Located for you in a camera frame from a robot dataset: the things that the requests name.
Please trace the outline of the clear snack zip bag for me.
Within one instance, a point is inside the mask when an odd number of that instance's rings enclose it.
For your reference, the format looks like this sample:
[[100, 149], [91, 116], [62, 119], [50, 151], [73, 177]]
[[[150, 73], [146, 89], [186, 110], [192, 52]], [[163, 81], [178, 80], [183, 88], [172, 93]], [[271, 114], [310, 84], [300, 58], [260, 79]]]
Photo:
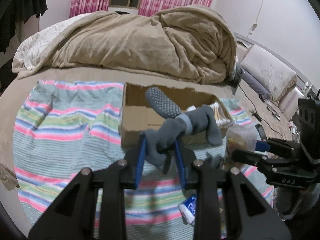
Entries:
[[258, 133], [255, 126], [233, 125], [227, 129], [227, 148], [229, 155], [235, 150], [254, 152]]

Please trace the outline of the blue tissue packet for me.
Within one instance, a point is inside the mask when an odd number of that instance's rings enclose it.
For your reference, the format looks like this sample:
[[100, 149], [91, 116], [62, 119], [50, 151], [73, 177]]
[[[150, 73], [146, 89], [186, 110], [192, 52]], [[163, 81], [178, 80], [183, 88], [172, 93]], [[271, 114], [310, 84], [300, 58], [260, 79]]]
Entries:
[[192, 195], [187, 198], [184, 202], [178, 205], [178, 209], [184, 218], [184, 220], [189, 224], [194, 226], [196, 217], [196, 204], [197, 195]]

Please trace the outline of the grey dotted sock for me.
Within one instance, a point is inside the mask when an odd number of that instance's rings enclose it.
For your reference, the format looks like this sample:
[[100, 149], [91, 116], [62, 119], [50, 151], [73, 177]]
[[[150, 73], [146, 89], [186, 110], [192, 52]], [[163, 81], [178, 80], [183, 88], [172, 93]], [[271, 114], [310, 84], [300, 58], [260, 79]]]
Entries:
[[141, 135], [146, 137], [146, 161], [163, 174], [167, 174], [171, 166], [171, 156], [165, 150], [177, 138], [205, 131], [206, 141], [209, 144], [213, 146], [222, 144], [222, 134], [212, 107], [203, 105], [195, 110], [182, 112], [180, 107], [158, 87], [148, 88], [145, 98], [151, 108], [165, 119], [158, 130], [147, 129], [141, 132]]

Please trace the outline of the cotton swab bag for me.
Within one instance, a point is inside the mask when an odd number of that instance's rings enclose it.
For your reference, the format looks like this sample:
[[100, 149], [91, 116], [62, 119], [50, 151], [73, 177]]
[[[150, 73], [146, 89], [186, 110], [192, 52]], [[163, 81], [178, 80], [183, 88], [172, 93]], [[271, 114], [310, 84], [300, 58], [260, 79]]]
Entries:
[[210, 107], [214, 112], [214, 118], [219, 129], [227, 129], [233, 125], [232, 117], [220, 101], [212, 103]]

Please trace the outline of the beige floral pillow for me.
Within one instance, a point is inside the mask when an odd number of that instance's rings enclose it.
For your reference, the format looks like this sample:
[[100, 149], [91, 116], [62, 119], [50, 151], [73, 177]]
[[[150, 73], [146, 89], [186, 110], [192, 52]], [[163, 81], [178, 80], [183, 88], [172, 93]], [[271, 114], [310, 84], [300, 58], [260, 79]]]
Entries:
[[294, 70], [256, 44], [249, 48], [240, 66], [270, 92], [270, 99], [275, 103], [298, 81]]

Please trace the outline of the black tablet device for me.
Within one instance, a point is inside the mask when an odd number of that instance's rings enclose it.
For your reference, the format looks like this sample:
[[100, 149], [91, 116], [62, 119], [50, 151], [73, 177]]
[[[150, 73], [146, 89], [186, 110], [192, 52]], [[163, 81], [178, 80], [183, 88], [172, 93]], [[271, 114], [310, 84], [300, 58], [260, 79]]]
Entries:
[[235, 77], [230, 83], [230, 87], [233, 95], [236, 93], [236, 90], [240, 85], [243, 74], [244, 74], [243, 69], [240, 67], [239, 64], [237, 64], [235, 68]]

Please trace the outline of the striped colourful towel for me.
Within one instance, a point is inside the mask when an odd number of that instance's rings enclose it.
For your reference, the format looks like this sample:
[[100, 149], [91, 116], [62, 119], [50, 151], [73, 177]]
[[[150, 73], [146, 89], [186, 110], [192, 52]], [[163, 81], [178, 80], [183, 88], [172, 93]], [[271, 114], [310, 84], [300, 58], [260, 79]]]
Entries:
[[[12, 152], [18, 198], [31, 223], [83, 168], [107, 168], [125, 155], [119, 134], [124, 84], [40, 80], [19, 109]], [[192, 239], [179, 211], [188, 194], [177, 170], [145, 163], [136, 190], [125, 192], [128, 239]]]

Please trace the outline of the brown cardboard box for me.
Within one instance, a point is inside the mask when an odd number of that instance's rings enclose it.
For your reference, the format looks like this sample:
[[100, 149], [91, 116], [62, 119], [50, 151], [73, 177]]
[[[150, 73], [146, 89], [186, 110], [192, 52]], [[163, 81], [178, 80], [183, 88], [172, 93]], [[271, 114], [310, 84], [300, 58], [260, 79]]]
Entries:
[[[221, 102], [215, 95], [200, 92], [194, 88], [170, 88], [160, 85], [158, 87], [184, 112], [192, 106], [200, 107], [202, 105], [211, 105], [216, 101]], [[150, 86], [131, 83], [126, 83], [124, 86], [121, 121], [119, 124], [121, 145], [123, 147], [135, 145], [138, 142], [138, 136], [141, 131], [146, 129], [158, 130], [164, 122], [164, 118], [151, 108], [145, 98], [148, 88]]]

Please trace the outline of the beige plush blanket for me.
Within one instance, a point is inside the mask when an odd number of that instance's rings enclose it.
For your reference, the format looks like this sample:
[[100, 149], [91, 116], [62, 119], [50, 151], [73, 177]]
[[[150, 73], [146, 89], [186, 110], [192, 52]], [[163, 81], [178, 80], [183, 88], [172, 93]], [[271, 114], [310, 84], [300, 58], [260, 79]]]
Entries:
[[152, 16], [96, 11], [69, 25], [40, 54], [43, 67], [97, 66], [205, 85], [235, 77], [236, 41], [225, 20], [201, 5]]

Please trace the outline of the white floral quilt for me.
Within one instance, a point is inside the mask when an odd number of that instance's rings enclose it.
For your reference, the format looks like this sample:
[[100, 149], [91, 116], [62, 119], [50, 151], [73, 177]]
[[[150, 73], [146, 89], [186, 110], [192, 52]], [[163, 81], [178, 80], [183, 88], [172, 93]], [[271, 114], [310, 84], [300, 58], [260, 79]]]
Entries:
[[89, 15], [89, 13], [74, 16], [61, 21], [31, 35], [17, 48], [12, 61], [11, 71], [18, 74], [24, 70], [31, 71], [40, 61], [44, 49], [69, 25]]

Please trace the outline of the black hanging clothes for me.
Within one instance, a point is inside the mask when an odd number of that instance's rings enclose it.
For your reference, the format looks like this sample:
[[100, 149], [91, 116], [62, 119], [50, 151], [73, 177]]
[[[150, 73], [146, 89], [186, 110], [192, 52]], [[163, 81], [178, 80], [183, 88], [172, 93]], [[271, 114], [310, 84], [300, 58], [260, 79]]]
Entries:
[[37, 18], [47, 10], [46, 0], [1, 0], [1, 52], [5, 53], [16, 34], [16, 23]]

